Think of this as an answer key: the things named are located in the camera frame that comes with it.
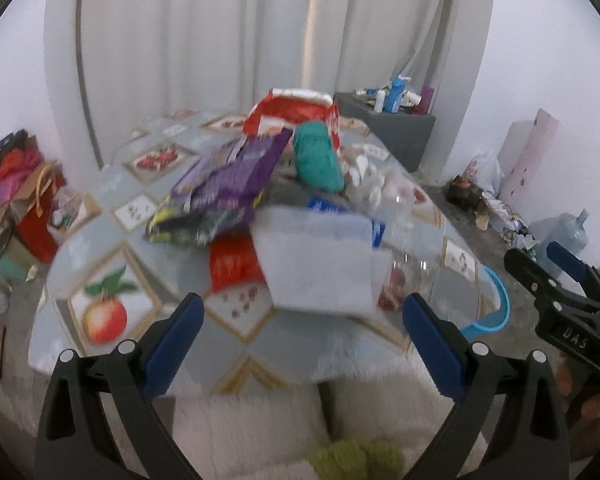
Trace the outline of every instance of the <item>transparent plastic container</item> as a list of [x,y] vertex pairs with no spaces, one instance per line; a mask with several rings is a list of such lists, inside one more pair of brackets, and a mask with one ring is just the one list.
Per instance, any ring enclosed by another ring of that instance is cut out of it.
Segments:
[[558,217],[555,226],[548,235],[536,245],[536,259],[538,265],[552,275],[556,280],[560,278],[562,269],[554,264],[546,255],[546,248],[551,242],[558,242],[574,256],[578,256],[589,243],[589,235],[584,229],[584,221],[589,217],[586,209],[575,217],[569,213],[563,213]]

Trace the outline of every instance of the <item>patterned tablecloth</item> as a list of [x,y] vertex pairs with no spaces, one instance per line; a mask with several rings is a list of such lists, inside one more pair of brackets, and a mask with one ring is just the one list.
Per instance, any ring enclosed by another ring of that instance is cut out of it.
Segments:
[[[368,130],[348,126],[343,120],[344,146],[382,147]],[[208,249],[144,240],[146,221],[192,162],[240,130],[239,114],[160,118],[136,130],[118,150],[88,193],[88,218],[80,220],[49,271],[29,344],[33,368],[51,374],[65,348],[81,355],[112,348],[86,336],[82,320],[93,300],[84,288],[120,269],[125,269],[121,281],[137,289],[125,296],[125,338],[138,338],[151,322],[167,317],[188,292],[205,299],[205,323],[172,384],[175,394],[257,393],[342,375],[374,376],[400,366],[410,344],[400,313],[351,319],[279,310],[267,287],[257,283],[211,294]],[[393,157],[373,163],[408,175]],[[381,220],[388,236],[400,228],[406,257],[419,266],[414,288],[440,316],[468,325],[499,308],[499,295],[458,232],[417,189],[408,216]]]

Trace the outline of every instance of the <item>red and white bag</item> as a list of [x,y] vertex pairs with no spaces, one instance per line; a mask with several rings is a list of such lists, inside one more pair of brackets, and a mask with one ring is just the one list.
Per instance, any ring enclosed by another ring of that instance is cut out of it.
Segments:
[[333,147],[340,148],[340,113],[333,97],[315,90],[293,88],[270,90],[253,107],[244,121],[243,132],[250,136],[278,133],[284,126],[294,128],[307,121],[327,124]]

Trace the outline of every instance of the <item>blue package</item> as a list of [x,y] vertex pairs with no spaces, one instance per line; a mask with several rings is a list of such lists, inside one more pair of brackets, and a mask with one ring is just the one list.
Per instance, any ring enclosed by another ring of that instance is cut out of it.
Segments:
[[[321,198],[313,197],[309,200],[309,203],[306,205],[307,209],[311,209],[313,211],[319,211],[321,213],[351,213],[349,209],[344,207],[338,207],[331,202],[327,202]],[[371,230],[373,231],[373,247],[377,249],[380,247],[380,243],[382,242],[382,236],[384,236],[384,230],[386,229],[386,224],[375,218],[371,218]]]

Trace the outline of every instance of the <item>blue gripper pad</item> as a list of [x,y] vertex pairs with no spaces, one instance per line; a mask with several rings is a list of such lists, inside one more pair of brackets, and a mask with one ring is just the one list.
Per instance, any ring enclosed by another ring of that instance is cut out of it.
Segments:
[[416,345],[440,395],[458,404],[464,397],[464,365],[431,316],[424,300],[411,294],[402,304],[402,323]]
[[558,242],[551,242],[547,245],[546,255],[576,282],[583,283],[587,278],[587,264],[573,256]]
[[179,307],[172,315],[169,329],[144,364],[144,400],[150,402],[167,392],[204,320],[205,307],[199,296],[192,296],[184,309]]

